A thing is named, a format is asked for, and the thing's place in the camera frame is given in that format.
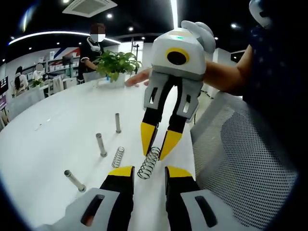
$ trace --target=metal pin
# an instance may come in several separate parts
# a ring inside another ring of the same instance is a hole
[[[80,181],[76,179],[76,177],[71,173],[70,170],[65,170],[64,175],[69,178],[69,180],[78,188],[80,192],[83,193],[87,190],[87,187],[84,184],[80,183]]]
[[[116,132],[121,133],[121,127],[120,127],[120,114],[116,113],[115,114],[115,124],[116,124]]]
[[[106,157],[107,156],[107,152],[104,148],[104,144],[103,144],[103,140],[102,140],[102,134],[100,133],[97,133],[96,134],[96,139],[97,139],[97,143],[98,143],[98,146],[101,150],[101,157]]]

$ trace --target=coil spring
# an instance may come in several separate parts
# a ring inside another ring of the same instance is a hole
[[[114,160],[112,161],[111,166],[112,167],[120,167],[120,163],[124,154],[124,148],[123,147],[118,147],[117,151],[115,153]]]
[[[146,158],[142,164],[142,166],[140,167],[140,169],[138,170],[138,177],[140,177],[141,179],[149,179],[155,164],[159,158],[160,155],[160,149],[157,147],[152,147],[149,151],[149,153],[146,155]]]

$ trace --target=black ceiling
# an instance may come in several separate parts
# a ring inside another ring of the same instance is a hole
[[[27,38],[8,46],[11,36],[15,38],[42,31],[66,30],[89,32],[92,23],[104,23],[106,36],[119,41],[129,41],[130,36],[136,35],[140,39],[145,35],[146,42],[152,42],[156,36],[149,33],[164,33],[173,28],[172,10],[169,0],[113,0],[118,4],[105,12],[92,18],[77,15],[63,14],[62,11],[68,4],[63,0],[24,0],[5,1],[8,14],[1,14],[4,32],[0,38],[1,59],[6,62],[21,55],[55,47],[74,47],[85,37],[75,35],[44,35]],[[182,20],[200,21],[206,23],[218,37],[217,47],[227,51],[239,51],[248,45],[247,35],[249,29],[256,25],[248,9],[249,0],[178,0],[179,22]],[[26,10],[35,5],[36,9],[32,19],[23,33],[19,23]],[[112,19],[107,19],[108,13],[113,14]],[[239,28],[232,29],[231,23],[236,23]],[[104,46],[114,45],[107,41]]]

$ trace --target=ceiling light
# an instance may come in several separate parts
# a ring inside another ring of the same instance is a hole
[[[173,28],[178,28],[178,3],[177,0],[170,0],[173,18]]]
[[[33,37],[33,36],[38,36],[38,35],[51,35],[51,34],[82,35],[82,36],[87,36],[87,37],[90,36],[90,34],[88,34],[88,33],[74,32],[74,31],[46,31],[46,32],[39,32],[39,33],[34,33],[34,34],[30,34],[30,35],[25,35],[25,36],[19,37],[17,39],[12,40],[11,42],[9,42],[9,45],[11,45],[11,44],[13,44],[13,43],[15,43],[17,41],[23,40],[25,38],[29,38],[29,37]],[[117,44],[121,44],[121,42],[113,40],[113,39],[110,39],[110,38],[105,38],[104,40],[107,40],[107,41],[110,41],[110,42],[114,42],[114,43],[117,43]]]

